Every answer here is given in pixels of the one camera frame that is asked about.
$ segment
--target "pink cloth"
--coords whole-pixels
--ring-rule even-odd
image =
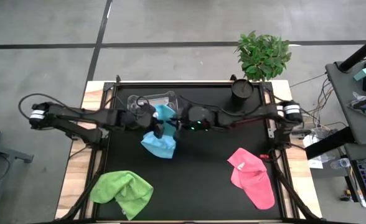
[[[275,204],[270,179],[261,159],[239,148],[227,161],[234,166],[232,183],[243,189],[258,209],[269,209]]]

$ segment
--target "wooden table frame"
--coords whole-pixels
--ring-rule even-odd
[[[176,81],[147,81],[147,82],[170,83]],[[223,81],[178,81],[178,82],[226,83],[227,81],[223,80]],[[284,100],[292,100],[291,91],[289,89],[289,84],[287,80],[273,80],[271,82],[273,86],[274,95]],[[106,83],[106,81],[91,81],[87,83],[87,87],[82,101],[82,108],[86,108],[88,110],[97,110],[100,107],[101,98],[103,95],[104,83]],[[122,83],[146,83],[146,82],[122,81]],[[266,102],[270,102],[270,98],[268,95],[265,95],[265,98]],[[80,123],[80,125],[85,128],[95,127],[94,124],[88,124],[88,123]],[[291,140],[291,142],[302,145],[302,142],[300,140]],[[77,152],[84,147],[85,144],[81,140],[74,141],[71,147],[70,154],[73,154],[74,152]],[[85,182],[87,179],[88,166],[91,153],[92,153],[91,149],[85,149],[68,161],[55,218],[61,218],[62,216],[64,216],[70,210],[71,206],[76,202],[77,198],[79,198],[80,194],[83,192],[83,189],[85,188]],[[96,155],[95,167],[98,167],[101,152],[98,151],[97,153],[98,154]],[[295,191],[297,191],[298,195],[302,198],[303,202],[310,208],[312,213],[321,217],[321,211],[317,200],[316,190],[314,189],[309,164],[307,162],[306,153],[302,149],[292,147],[291,149],[286,150],[286,155]],[[281,159],[279,160],[279,165],[280,168],[283,170],[284,166]],[[294,217],[291,206],[291,200],[289,198],[288,192],[285,190],[284,186],[281,185],[281,187],[283,189],[283,197],[287,217]],[[88,202],[86,212],[87,218],[91,217],[92,208],[93,203]]]

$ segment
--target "blue cloth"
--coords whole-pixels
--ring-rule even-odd
[[[156,105],[156,112],[158,113],[158,120],[169,121],[176,113],[166,105]],[[155,156],[165,159],[172,159],[173,152],[176,148],[176,142],[173,135],[176,128],[164,122],[164,134],[160,139],[155,137],[154,131],[151,131],[143,136],[141,144]]]

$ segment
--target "gray floor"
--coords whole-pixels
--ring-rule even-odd
[[[0,44],[95,43],[105,0],[0,0]],[[289,40],[366,40],[366,0],[115,0],[105,42],[233,41],[241,32]],[[292,46],[288,69],[278,79],[299,83],[344,60],[359,45]],[[233,47],[102,49],[94,80],[221,80],[242,75]],[[29,93],[52,95],[79,106],[93,49],[0,50],[0,144],[35,154],[11,171],[0,223],[53,219],[71,141],[58,131],[33,131],[17,102]],[[315,107],[325,77],[295,86],[293,98]],[[33,98],[24,103],[28,113]],[[324,124],[343,121],[333,95]],[[337,124],[333,128],[342,128]],[[315,180],[323,216],[366,223],[366,209],[338,201],[343,179]]]

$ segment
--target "green towel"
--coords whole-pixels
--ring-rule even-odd
[[[100,176],[90,192],[96,203],[115,198],[128,220],[133,219],[150,201],[153,187],[131,171],[109,172]]]

